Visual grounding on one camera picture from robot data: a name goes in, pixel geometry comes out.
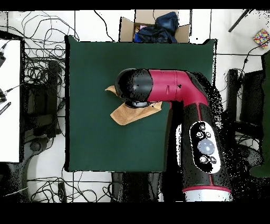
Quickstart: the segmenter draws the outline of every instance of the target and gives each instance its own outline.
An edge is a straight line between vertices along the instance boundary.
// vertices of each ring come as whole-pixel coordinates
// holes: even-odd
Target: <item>power strip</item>
[[[8,102],[6,106],[4,106],[1,110],[0,110],[0,115],[11,105],[11,102]]]

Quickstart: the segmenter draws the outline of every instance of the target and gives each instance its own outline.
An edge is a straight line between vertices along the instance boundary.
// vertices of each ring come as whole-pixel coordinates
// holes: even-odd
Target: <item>cloth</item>
[[[170,12],[158,17],[154,26],[144,27],[137,34],[144,43],[177,43],[174,36],[178,26],[176,13]]]
[[[106,90],[111,91],[116,95],[114,86],[109,86]],[[148,107],[132,109],[123,103],[111,113],[111,118],[119,125],[126,125],[161,111],[161,104],[162,102],[157,102],[149,105]]]
[[[259,45],[261,45],[262,43],[266,42],[269,39],[270,39],[270,35],[265,29],[262,29],[261,31],[259,31],[257,35],[253,37],[253,40]],[[261,48],[263,49],[267,47],[268,47],[268,43],[265,43],[261,46]]]

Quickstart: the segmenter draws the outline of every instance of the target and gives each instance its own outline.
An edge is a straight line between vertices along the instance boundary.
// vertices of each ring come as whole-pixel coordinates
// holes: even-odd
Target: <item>white button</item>
[[[202,163],[206,163],[206,162],[207,162],[207,158],[206,158],[205,156],[202,156],[202,157],[200,158],[200,161],[201,161]]]

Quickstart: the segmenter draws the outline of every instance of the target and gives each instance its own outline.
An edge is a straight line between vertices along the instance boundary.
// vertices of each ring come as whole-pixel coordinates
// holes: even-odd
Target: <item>small box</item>
[[[262,43],[264,43],[265,41],[269,39],[270,39],[270,35],[265,29],[262,29],[261,31],[259,31],[257,35],[253,37],[253,40],[259,45],[261,45]],[[265,49],[267,48],[267,46],[268,46],[268,42],[263,44],[261,47]]]
[[[135,10],[134,22],[121,17],[119,42],[133,42],[135,27],[140,27],[141,25],[153,26],[156,18],[170,12],[175,12],[178,15],[178,10]],[[190,24],[178,27],[175,32],[177,43],[188,43],[189,31]]]

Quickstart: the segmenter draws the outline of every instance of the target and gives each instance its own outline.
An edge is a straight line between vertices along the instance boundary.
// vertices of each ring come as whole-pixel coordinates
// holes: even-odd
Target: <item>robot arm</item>
[[[230,181],[207,94],[187,71],[127,69],[116,80],[117,95],[131,108],[152,102],[184,103],[181,135],[186,201],[230,201]]]

